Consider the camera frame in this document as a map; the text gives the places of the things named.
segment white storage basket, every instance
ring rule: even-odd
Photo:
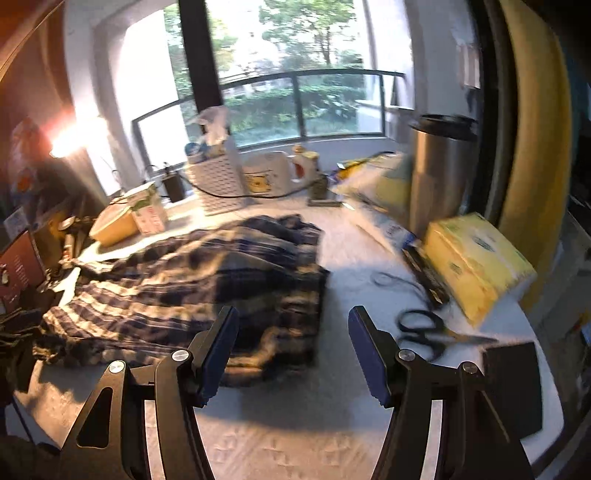
[[[187,178],[194,185],[222,196],[244,194],[242,176],[228,155],[208,158],[199,163],[191,163],[191,159],[192,157],[188,158],[185,169]],[[231,212],[247,205],[248,199],[220,199],[200,192],[196,188],[193,190],[199,199],[204,215]]]

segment scissors handle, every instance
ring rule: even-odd
[[[440,359],[445,350],[447,345],[443,342],[438,342],[436,340],[430,340],[426,336],[417,333],[408,333],[406,335],[401,335],[396,339],[397,343],[401,346],[400,348],[404,348],[404,342],[415,343],[418,345],[423,345],[431,350],[431,355],[424,356],[421,355],[427,362],[432,363],[438,359]]]
[[[409,327],[405,325],[402,320],[411,314],[419,314],[424,317],[427,317],[433,322],[433,324],[431,326],[426,327]],[[400,330],[403,333],[444,333],[447,330],[443,319],[437,313],[430,312],[429,310],[405,310],[400,315],[398,315],[396,323],[398,325],[398,330]]]

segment yellow box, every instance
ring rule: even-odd
[[[430,223],[423,252],[474,326],[502,296],[520,300],[536,276],[525,257],[477,213]]]

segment metal screw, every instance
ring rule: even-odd
[[[124,368],[125,362],[122,362],[121,360],[115,360],[109,365],[109,372],[112,374],[118,374],[119,372],[122,372]]]
[[[400,360],[404,360],[405,362],[412,362],[415,359],[416,355],[412,350],[404,349],[398,352],[398,358]]]
[[[467,374],[478,373],[478,367],[476,366],[476,364],[473,364],[472,362],[462,363],[462,370],[464,370],[464,372],[466,372]]]
[[[187,358],[189,358],[189,352],[187,352],[186,350],[177,350],[173,353],[173,360],[175,362],[182,362]]]

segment tissue box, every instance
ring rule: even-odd
[[[474,326],[502,296],[520,300],[536,276],[525,257],[477,213],[429,224],[423,252]]]
[[[166,230],[168,215],[153,181],[128,191],[124,198],[140,232],[149,235]]]

